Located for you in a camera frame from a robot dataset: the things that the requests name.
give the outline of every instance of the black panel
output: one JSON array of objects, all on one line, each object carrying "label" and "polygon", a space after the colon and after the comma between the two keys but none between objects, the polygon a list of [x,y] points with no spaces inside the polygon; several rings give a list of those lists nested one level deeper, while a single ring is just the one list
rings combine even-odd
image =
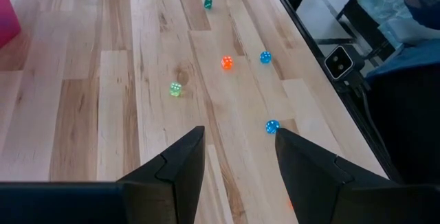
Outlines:
[{"label": "black panel", "polygon": [[204,127],[114,183],[0,183],[0,223],[194,223]]},{"label": "black panel", "polygon": [[300,224],[438,223],[438,186],[399,186],[280,128],[278,165]]},{"label": "black panel", "polygon": [[337,155],[284,128],[276,132],[276,155],[299,223],[330,223],[340,188],[353,178]]}]

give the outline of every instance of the blue die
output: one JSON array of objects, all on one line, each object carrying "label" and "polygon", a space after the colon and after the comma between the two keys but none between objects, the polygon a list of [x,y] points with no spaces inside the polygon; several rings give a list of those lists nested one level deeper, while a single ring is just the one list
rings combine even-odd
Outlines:
[{"label": "blue die", "polygon": [[270,63],[270,61],[272,60],[272,55],[270,54],[270,52],[263,52],[260,55],[260,61],[261,63]]},{"label": "blue die", "polygon": [[270,120],[269,122],[267,122],[267,124],[266,124],[266,131],[269,133],[269,134],[275,134],[276,133],[276,130],[278,129],[278,128],[280,128],[281,126],[280,126],[280,122],[278,122],[278,121],[276,121],[276,120]]}]

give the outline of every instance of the blue fabric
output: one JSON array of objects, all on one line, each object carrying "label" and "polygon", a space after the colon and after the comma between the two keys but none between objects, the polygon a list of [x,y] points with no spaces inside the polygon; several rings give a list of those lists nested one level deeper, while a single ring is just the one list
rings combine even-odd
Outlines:
[{"label": "blue fabric", "polygon": [[400,55],[387,60],[383,65],[367,75],[367,80],[376,76],[389,74],[394,71],[440,64],[440,39],[434,39],[418,44],[416,47],[406,48]]},{"label": "blue fabric", "polygon": [[440,30],[440,2],[432,6],[424,6],[423,8],[414,8],[410,5],[406,6],[414,20],[420,25]]}]

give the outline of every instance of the hardwood surface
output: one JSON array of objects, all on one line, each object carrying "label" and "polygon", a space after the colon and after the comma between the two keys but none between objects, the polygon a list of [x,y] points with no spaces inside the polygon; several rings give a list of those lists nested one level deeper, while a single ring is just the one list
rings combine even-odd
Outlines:
[{"label": "hardwood surface", "polygon": [[270,119],[385,176],[279,0],[11,1],[2,181],[118,179],[204,125],[196,223],[295,223]]}]

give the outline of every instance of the die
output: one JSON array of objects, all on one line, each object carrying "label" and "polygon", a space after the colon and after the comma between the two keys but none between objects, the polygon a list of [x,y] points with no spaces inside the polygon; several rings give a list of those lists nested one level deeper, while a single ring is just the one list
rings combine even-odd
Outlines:
[{"label": "die", "polygon": [[234,65],[234,61],[232,60],[232,58],[230,56],[224,56],[221,59],[221,67],[224,70],[229,70],[232,68],[232,66]]},{"label": "die", "polygon": [[260,61],[263,64],[267,64],[270,63],[270,61],[272,60],[272,55],[270,54],[270,52],[262,52],[260,55]]},{"label": "die", "polygon": [[211,9],[212,8],[212,0],[205,0],[205,8],[206,9]]},{"label": "die", "polygon": [[275,134],[275,133],[276,133],[276,130],[277,130],[278,128],[280,128],[280,127],[281,127],[280,122],[278,122],[278,121],[276,121],[276,120],[270,120],[270,121],[267,122],[267,124],[266,124],[266,131],[267,131],[269,134]]},{"label": "die", "polygon": [[170,94],[175,97],[179,97],[182,92],[182,85],[178,82],[172,82],[170,86]]}]

